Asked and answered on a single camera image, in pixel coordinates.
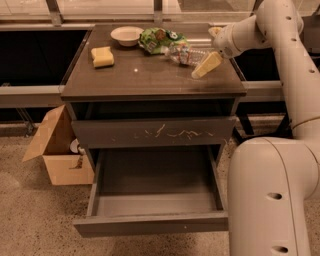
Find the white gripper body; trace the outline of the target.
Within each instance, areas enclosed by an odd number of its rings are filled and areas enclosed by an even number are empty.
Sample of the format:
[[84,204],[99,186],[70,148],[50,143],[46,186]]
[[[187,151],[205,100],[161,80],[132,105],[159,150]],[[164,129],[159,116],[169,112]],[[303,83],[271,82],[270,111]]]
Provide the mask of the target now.
[[212,46],[225,59],[241,55],[245,49],[241,46],[244,39],[244,27],[240,23],[221,27],[216,37],[212,37]]

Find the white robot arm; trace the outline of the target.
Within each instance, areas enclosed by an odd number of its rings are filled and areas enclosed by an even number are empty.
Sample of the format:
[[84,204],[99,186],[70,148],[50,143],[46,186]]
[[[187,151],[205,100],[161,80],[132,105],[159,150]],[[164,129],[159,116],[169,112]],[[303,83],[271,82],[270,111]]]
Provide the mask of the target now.
[[286,106],[286,128],[242,142],[230,160],[230,256],[311,256],[304,203],[319,195],[320,72],[302,30],[292,0],[260,0],[252,16],[209,31],[224,59],[271,48]]

